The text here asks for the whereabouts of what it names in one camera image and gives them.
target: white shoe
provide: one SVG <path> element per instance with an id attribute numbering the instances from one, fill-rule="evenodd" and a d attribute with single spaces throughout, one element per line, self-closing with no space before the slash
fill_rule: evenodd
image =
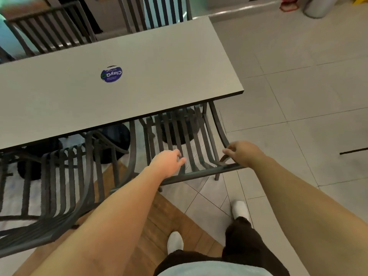
<path id="1" fill-rule="evenodd" d="M 168 254 L 175 252 L 176 250 L 183 250 L 184 242 L 183 238 L 178 232 L 172 232 L 168 237 Z"/>
<path id="2" fill-rule="evenodd" d="M 238 217 L 244 217 L 249 222 L 251 221 L 248 207 L 242 200 L 236 200 L 232 203 L 232 216 L 234 217 L 234 220 Z"/>

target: sticker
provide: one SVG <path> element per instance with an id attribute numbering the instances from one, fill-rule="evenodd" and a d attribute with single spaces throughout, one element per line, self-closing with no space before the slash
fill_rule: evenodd
<path id="1" fill-rule="evenodd" d="M 117 81 L 122 76 L 122 68 L 117 66 L 109 66 L 108 69 L 103 70 L 101 73 L 101 79 L 104 82 Z"/>

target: dark brown trousers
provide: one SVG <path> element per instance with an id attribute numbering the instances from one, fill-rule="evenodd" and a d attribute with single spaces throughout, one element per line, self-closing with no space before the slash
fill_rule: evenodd
<path id="1" fill-rule="evenodd" d="M 179 264 L 217 260 L 257 266 L 266 269 L 273 276 L 289 276 L 288 270 L 263 243 L 261 236 L 244 217 L 238 217 L 226 229 L 226 246 L 220 258 L 213 258 L 198 252 L 176 250 L 168 255 L 156 268 L 154 276 Z"/>

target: table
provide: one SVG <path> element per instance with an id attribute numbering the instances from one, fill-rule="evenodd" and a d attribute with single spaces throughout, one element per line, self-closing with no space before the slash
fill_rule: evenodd
<path id="1" fill-rule="evenodd" d="M 2 64 L 0 81 L 0 150 L 244 91 L 207 17 Z"/>

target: person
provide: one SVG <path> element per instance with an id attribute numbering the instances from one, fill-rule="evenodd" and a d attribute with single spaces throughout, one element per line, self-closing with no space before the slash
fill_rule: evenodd
<path id="1" fill-rule="evenodd" d="M 301 180 L 256 145 L 237 141 L 223 150 L 255 171 L 288 241 L 310 276 L 360 276 L 368 272 L 368 225 L 319 189 Z M 33 276 L 122 275 L 162 180 L 184 164 L 180 152 L 158 154 L 135 179 L 106 199 Z M 251 227 L 244 202 L 232 204 L 221 258 L 183 251 L 175 232 L 160 276 L 284 276 L 287 269 Z"/>

